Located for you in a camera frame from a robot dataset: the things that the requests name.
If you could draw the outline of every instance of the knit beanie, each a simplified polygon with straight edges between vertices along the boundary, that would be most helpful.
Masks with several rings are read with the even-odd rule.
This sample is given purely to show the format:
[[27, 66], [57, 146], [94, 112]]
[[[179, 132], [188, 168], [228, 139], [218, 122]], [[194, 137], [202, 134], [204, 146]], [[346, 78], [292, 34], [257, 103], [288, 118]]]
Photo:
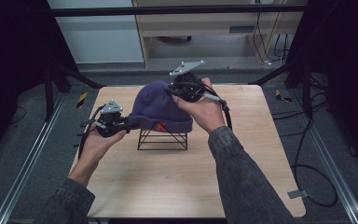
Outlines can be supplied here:
[[162, 133], [190, 133], [193, 119], [180, 109], [166, 92], [168, 84], [154, 81], [144, 86], [135, 98], [129, 122], [136, 123], [133, 129], [144, 129]]

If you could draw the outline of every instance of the dark denim sleeve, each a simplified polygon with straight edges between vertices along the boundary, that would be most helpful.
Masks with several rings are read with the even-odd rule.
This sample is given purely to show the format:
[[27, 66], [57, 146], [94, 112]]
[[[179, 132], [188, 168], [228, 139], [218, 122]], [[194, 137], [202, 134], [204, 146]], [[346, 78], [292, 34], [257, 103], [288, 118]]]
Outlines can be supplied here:
[[216, 161], [220, 197], [228, 223], [296, 223], [228, 127], [214, 130], [208, 144]]
[[48, 199], [34, 223], [88, 223], [87, 214], [95, 195], [67, 178]]

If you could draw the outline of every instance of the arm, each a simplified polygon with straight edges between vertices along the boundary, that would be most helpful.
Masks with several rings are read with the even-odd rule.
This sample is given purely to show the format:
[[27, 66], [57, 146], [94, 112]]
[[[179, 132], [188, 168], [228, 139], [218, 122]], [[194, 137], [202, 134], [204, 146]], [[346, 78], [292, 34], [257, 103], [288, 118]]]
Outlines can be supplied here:
[[[209, 78], [202, 81], [212, 87]], [[294, 223], [294, 218], [257, 164], [226, 127], [221, 105], [205, 97], [196, 103], [188, 103], [176, 96], [173, 100], [210, 135], [208, 144], [216, 161], [227, 222]]]
[[74, 169], [45, 203], [34, 223], [88, 223], [87, 214], [95, 196], [86, 187], [100, 159], [125, 134], [121, 131], [103, 138], [95, 130], [90, 132]]

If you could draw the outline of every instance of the person's right hand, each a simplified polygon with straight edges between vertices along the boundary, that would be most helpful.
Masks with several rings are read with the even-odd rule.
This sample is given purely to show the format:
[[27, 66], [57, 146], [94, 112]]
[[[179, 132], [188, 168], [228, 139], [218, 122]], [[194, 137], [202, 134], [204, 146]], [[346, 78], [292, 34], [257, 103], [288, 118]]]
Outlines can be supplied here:
[[[209, 78], [203, 78], [202, 82], [212, 87]], [[173, 100], [178, 104], [179, 108], [190, 114], [207, 133], [226, 125], [223, 119], [222, 106], [216, 101], [207, 99], [205, 96], [202, 96], [196, 103], [187, 102], [178, 96], [173, 96]]]

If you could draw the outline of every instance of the white wall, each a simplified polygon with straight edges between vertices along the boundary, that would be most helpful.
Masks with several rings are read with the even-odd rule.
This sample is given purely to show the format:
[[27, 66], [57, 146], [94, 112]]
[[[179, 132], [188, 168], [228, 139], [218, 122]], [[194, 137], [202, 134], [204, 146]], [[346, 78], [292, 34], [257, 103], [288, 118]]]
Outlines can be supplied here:
[[[48, 0], [51, 8], [132, 7], [131, 0]], [[134, 16], [57, 18], [76, 63], [142, 63]]]

